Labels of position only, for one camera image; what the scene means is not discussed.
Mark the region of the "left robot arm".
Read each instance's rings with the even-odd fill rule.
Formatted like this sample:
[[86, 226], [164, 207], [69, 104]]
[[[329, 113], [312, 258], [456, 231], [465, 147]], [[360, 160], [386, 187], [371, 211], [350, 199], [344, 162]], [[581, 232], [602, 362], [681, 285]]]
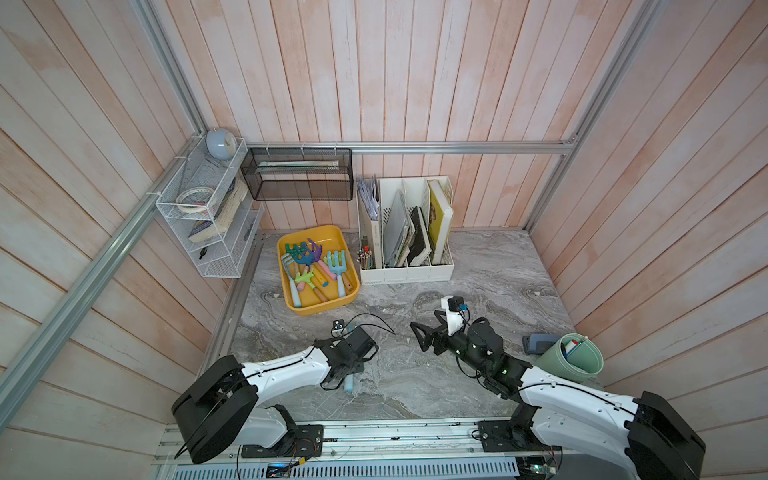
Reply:
[[219, 358], [171, 407], [183, 438], [175, 456], [187, 454], [202, 464], [231, 446], [248, 458], [318, 456], [323, 428], [299, 426], [286, 407], [268, 402], [303, 387], [335, 390], [348, 376], [363, 372], [377, 353], [373, 338], [357, 327], [265, 362]]

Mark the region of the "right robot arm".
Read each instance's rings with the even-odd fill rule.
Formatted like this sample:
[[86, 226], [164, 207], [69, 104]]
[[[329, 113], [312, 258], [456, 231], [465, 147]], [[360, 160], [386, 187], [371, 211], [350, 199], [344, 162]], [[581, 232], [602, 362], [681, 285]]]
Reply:
[[516, 402], [508, 428], [513, 437], [575, 450], [639, 479], [700, 477], [706, 444], [662, 396], [612, 394], [560, 378], [506, 353], [486, 319], [451, 333], [445, 312], [435, 315], [435, 328], [410, 325], [421, 350], [453, 354], [483, 388]]

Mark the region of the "yellow storage tray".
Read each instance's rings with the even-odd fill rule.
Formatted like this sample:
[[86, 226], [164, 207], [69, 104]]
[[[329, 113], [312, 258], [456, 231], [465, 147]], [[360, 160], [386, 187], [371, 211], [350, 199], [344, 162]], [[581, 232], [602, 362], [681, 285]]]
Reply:
[[286, 305], [300, 316], [345, 306], [360, 290], [353, 256], [333, 225], [281, 237], [277, 263]]

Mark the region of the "green rake wooden handle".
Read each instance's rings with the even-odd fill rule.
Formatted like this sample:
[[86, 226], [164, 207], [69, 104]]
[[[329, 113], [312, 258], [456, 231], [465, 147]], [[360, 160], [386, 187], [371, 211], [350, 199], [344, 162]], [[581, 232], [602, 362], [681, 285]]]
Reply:
[[307, 286], [310, 287], [312, 293], [317, 297], [317, 299], [320, 302], [326, 302], [328, 298], [324, 295], [324, 293], [315, 285], [313, 282], [314, 274], [307, 270], [303, 273], [298, 273], [295, 277], [295, 281], [297, 283], [305, 283]]

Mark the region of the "blue fork yellow handle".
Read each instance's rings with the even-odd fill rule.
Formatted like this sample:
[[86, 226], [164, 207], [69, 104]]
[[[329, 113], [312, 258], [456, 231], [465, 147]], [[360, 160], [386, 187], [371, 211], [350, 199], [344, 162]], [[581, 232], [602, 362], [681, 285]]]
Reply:
[[347, 293], [343, 277], [347, 271], [345, 252], [342, 250], [328, 251], [325, 262], [330, 271], [336, 276], [338, 297], [345, 297]]

